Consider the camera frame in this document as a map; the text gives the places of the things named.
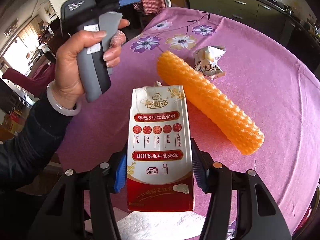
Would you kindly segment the black jacket left forearm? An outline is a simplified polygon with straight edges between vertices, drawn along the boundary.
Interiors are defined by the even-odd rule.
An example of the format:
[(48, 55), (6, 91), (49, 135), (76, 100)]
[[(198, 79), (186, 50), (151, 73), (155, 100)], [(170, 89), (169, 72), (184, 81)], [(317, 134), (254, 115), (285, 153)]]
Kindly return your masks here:
[(23, 130), (1, 144), (1, 192), (34, 181), (60, 147), (71, 119), (57, 112), (46, 96), (33, 105)]

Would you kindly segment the person's left hand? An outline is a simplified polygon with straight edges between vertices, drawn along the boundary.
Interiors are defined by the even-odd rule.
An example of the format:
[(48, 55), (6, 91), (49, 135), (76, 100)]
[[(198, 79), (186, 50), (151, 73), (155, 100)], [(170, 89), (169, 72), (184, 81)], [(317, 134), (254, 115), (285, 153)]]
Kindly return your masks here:
[[(120, 29), (129, 25), (127, 19), (120, 20), (119, 30), (112, 38), (110, 48), (103, 54), (103, 63), (107, 67), (115, 67), (120, 63), (121, 46), (126, 41), (126, 36)], [(76, 60), (77, 54), (84, 48), (97, 44), (105, 36), (104, 30), (81, 30), (58, 49), (52, 95), (61, 107), (72, 110), (80, 96), (84, 94)]]

